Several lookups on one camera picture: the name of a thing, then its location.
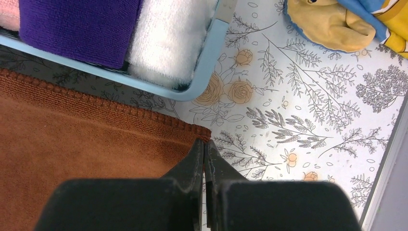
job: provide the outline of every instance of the purple towel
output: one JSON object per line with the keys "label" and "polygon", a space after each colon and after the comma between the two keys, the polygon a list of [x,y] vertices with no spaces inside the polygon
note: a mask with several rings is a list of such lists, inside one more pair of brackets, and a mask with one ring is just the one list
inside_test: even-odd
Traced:
{"label": "purple towel", "polygon": [[141,0],[20,0],[20,38],[35,48],[121,68]]}

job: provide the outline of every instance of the white towel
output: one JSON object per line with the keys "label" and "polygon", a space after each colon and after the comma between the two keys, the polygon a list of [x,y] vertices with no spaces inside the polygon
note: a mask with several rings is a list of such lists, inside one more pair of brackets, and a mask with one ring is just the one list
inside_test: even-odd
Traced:
{"label": "white towel", "polygon": [[167,87],[189,84],[217,0],[144,0],[128,72]]}

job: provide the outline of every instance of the floral patterned surface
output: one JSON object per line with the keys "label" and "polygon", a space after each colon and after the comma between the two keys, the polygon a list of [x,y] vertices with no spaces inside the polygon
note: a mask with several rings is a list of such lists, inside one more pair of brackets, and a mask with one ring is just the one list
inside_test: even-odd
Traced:
{"label": "floral patterned surface", "polygon": [[192,102],[4,46],[0,66],[208,127],[248,179],[336,183],[360,217],[408,90],[408,61],[377,42],[355,53],[314,46],[282,8],[283,0],[238,2],[210,83]]}

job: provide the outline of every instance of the plastic basket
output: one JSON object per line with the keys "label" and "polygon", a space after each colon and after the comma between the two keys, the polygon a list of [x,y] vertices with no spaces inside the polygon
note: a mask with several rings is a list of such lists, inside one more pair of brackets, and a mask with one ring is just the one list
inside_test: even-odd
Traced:
{"label": "plastic basket", "polygon": [[9,31],[1,28],[0,44],[169,99],[177,101],[191,101],[204,92],[208,82],[210,81],[214,66],[218,59],[222,45],[224,44],[224,37],[232,15],[234,14],[236,3],[237,0],[218,1],[215,14],[208,28],[207,36],[195,67],[194,77],[188,88],[183,91],[167,89],[156,84],[137,79],[130,76],[124,70],[111,69],[97,64],[84,63],[36,49],[20,41],[17,33],[10,33]]}

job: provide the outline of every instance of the brown towel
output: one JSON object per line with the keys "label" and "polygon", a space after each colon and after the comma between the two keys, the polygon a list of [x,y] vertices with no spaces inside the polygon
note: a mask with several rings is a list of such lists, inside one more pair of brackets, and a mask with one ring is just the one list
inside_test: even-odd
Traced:
{"label": "brown towel", "polygon": [[0,68],[0,230],[32,230],[71,178],[151,178],[206,128]]}

